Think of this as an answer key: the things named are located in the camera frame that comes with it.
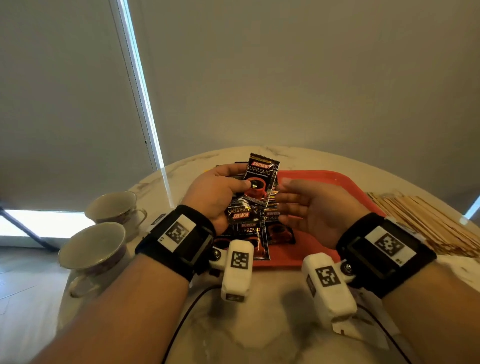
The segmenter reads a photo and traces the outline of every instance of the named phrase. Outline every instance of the white plastic casing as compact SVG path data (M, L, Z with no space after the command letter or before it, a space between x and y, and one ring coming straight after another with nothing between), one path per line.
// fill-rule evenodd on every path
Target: white plastic casing
M252 282L252 265L253 244L245 240L232 240L227 250L222 281L221 297L223 300L245 301Z
M357 311L353 298L339 265L325 253L308 255L301 271L312 294L318 317L325 328L332 321L344 320Z

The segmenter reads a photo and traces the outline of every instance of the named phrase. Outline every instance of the marble tabletop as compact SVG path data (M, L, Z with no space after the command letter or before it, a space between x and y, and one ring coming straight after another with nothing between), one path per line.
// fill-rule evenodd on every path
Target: marble tabletop
M247 160L258 153L280 161L281 170L333 170L350 177L363 191L401 191L418 195L449 217L459 221L461 214L425 190L384 170L349 158L320 151L283 146L244 146L215 150L183 159L141 180L130 190L138 195L138 207L148 212L145 229L161 213L174 208L191 182L215 165ZM480 235L473 223L467 229ZM132 253L141 236L128 243ZM480 287L480 267L473 260L444 257L444 262ZM196 277L185 309L207 286L219 283L209 275ZM62 300L59 326L68 321L80 303L68 295ZM319 326L299 270L254 271L247 302L220 299L218 291L207 293L185 321L168 357L168 363L404 363L390 345L377 349Z

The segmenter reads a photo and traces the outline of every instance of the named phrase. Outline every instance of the plastic tray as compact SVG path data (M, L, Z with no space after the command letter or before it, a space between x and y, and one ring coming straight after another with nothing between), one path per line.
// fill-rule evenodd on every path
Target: plastic tray
M323 183L342 186L353 197L360 201L367 209L385 216L385 213L347 176L331 170L280 170L278 182L285 177L293 179L313 180ZM334 262L339 262L340 257L335 250L325 248L310 234L294 230L296 243L294 245L279 244L269 245L270 260L255 260L254 267L301 267L303 259L310 254L326 253Z

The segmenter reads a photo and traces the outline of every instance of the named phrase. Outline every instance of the wrist strap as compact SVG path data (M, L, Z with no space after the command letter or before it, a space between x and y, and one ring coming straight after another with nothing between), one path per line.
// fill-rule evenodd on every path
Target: wrist strap
M357 275L355 283L379 298L437 258L410 231L374 213L353 224L336 249Z
M135 249L191 281L209 268L208 251L215 237L212 222L186 205L158 221Z

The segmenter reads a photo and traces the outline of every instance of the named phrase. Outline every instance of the stack of coffee sachets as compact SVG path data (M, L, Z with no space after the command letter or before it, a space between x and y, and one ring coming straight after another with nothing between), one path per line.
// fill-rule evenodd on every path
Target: stack of coffee sachets
M292 229L278 221L275 196L279 165L276 160L250 154L247 171L235 178L249 180L252 186L234 197L225 210L228 229L216 237L214 246L227 249L234 239L247 240L254 246L254 260L270 260L269 244L295 243Z

